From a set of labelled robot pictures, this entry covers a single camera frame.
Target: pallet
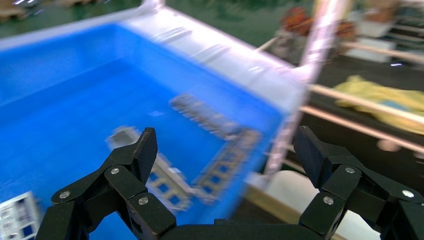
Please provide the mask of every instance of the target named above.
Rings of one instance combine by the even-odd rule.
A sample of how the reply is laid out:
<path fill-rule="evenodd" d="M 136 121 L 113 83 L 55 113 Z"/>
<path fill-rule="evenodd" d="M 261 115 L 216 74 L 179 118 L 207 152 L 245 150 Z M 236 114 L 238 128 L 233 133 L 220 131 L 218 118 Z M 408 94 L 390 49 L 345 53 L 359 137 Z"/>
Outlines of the pallet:
<path fill-rule="evenodd" d="M 89 3 L 96 2 L 99 3 L 101 0 L 60 0 L 60 4 L 69 8 L 76 4 L 87 5 Z"/>

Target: white metal part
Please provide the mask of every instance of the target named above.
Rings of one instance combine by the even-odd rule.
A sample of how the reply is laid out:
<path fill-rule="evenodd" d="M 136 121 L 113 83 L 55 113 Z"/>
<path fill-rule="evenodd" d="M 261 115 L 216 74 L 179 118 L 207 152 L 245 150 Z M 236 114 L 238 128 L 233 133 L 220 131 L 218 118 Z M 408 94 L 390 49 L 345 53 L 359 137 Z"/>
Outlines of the white metal part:
<path fill-rule="evenodd" d="M 32 192 L 0 203 L 0 239 L 35 239 L 42 220 Z"/>
<path fill-rule="evenodd" d="M 190 198 L 195 194 L 195 190 L 186 183 L 179 171 L 171 168 L 160 153 L 154 161 L 146 186 L 165 206 L 177 211 L 187 210 L 192 204 Z"/>

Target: metal part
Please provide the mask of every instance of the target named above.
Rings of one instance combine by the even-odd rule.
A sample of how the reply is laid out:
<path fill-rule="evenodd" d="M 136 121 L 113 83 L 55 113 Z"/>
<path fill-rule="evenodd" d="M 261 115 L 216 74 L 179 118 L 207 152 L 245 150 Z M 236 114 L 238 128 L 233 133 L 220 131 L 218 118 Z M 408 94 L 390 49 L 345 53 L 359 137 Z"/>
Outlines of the metal part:
<path fill-rule="evenodd" d="M 0 239 L 33 239 L 39 230 L 41 216 L 30 191 L 0 203 Z"/>
<path fill-rule="evenodd" d="M 325 196 L 323 200 L 324 200 L 324 203 L 326 203 L 328 205 L 333 205 L 334 204 L 334 200 L 331 197 L 329 197 L 329 196 Z"/>
<path fill-rule="evenodd" d="M 64 191 L 59 195 L 59 198 L 66 199 L 67 197 L 69 197 L 69 194 L 71 194 L 69 191 Z"/>
<path fill-rule="evenodd" d="M 114 134 L 107 138 L 111 149 L 120 148 L 137 142 L 140 137 L 135 127 L 120 126 L 114 130 Z M 178 174 L 176 168 L 172 168 L 166 157 L 158 153 L 146 183 L 149 190 L 154 193 L 166 207 L 172 210 L 185 211 L 191 206 L 190 197 L 194 195 L 192 189 Z"/>
<path fill-rule="evenodd" d="M 140 205 L 145 205 L 148 202 L 149 202 L 149 199 L 147 197 L 142 197 L 138 200 L 138 204 Z"/>
<path fill-rule="evenodd" d="M 238 125 L 190 94 L 182 94 L 169 101 L 169 105 L 200 127 L 225 140 L 233 138 Z"/>
<path fill-rule="evenodd" d="M 259 132 L 243 128 L 234 136 L 234 139 L 224 145 L 214 160 L 193 182 L 203 200 L 211 203 L 225 189 L 239 166 L 247 160 L 260 137 Z"/>
<path fill-rule="evenodd" d="M 350 167 L 346 167 L 346 172 L 348 172 L 348 173 L 350 173 L 350 174 L 353 174 L 354 172 L 355 172 L 355 170 L 353 170 L 352 168 L 350 168 Z"/>
<path fill-rule="evenodd" d="M 160 153 L 157 154 L 151 169 L 147 188 L 161 199 L 165 206 L 177 211 L 187 210 L 192 204 L 191 197 L 196 192 Z"/>
<path fill-rule="evenodd" d="M 118 168 L 114 168 L 110 171 L 111 174 L 117 174 L 119 173 L 119 169 Z"/>

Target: metal screw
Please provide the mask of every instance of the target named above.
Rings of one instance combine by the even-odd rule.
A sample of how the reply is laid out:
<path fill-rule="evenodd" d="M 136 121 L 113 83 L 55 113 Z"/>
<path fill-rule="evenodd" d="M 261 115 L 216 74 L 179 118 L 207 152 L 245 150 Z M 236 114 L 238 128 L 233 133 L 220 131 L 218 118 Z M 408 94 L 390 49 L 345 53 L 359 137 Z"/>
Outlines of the metal screw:
<path fill-rule="evenodd" d="M 138 200 L 138 204 L 140 205 L 145 205 L 148 202 L 149 202 L 149 199 L 147 197 L 142 197 Z"/>
<path fill-rule="evenodd" d="M 66 199 L 67 197 L 69 197 L 69 194 L 71 194 L 69 191 L 64 191 L 59 195 L 59 198 Z"/>
<path fill-rule="evenodd" d="M 345 170 L 346 170 L 346 172 L 348 172 L 350 174 L 353 174 L 355 172 L 355 170 L 353 170 L 353 168 L 350 168 L 350 167 L 346 167 Z"/>
<path fill-rule="evenodd" d="M 403 190 L 402 191 L 403 195 L 407 196 L 408 198 L 413 198 L 414 194 L 408 190 Z"/>
<path fill-rule="evenodd" d="M 119 173 L 119 169 L 118 168 L 114 168 L 110 171 L 111 174 L 117 174 Z"/>
<path fill-rule="evenodd" d="M 324 197 L 324 203 L 328 204 L 328 205 L 333 205 L 334 204 L 334 200 L 329 197 L 329 196 L 325 196 Z"/>

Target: yellow cloth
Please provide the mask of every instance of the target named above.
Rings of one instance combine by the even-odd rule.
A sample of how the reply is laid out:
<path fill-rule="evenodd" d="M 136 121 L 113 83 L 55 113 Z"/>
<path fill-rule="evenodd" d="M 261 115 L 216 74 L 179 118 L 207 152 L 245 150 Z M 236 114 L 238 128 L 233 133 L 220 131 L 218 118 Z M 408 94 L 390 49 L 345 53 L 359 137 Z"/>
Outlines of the yellow cloth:
<path fill-rule="evenodd" d="M 424 117 L 424 92 L 421 91 L 401 90 L 382 86 L 367 81 L 358 75 L 348 77 L 346 82 L 337 85 L 334 89 L 362 99 L 367 99 L 374 103 L 383 104 Z M 383 123 L 412 133 L 424 135 L 424 125 L 417 122 L 364 106 L 358 106 L 345 100 L 337 100 L 336 104 L 342 107 L 352 107 L 360 112 L 370 113 Z"/>

